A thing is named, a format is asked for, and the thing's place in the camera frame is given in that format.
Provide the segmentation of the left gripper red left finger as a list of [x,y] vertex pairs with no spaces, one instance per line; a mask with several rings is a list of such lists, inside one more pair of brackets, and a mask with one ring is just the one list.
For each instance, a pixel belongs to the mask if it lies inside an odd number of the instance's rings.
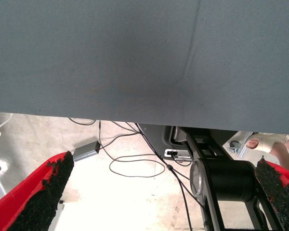
[[46,160],[0,199],[0,231],[47,231],[74,167],[70,151]]

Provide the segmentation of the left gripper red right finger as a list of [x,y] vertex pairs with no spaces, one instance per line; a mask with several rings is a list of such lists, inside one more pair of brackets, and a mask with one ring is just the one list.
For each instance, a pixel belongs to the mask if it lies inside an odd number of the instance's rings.
[[289,170],[261,158],[255,176],[284,231],[289,231]]

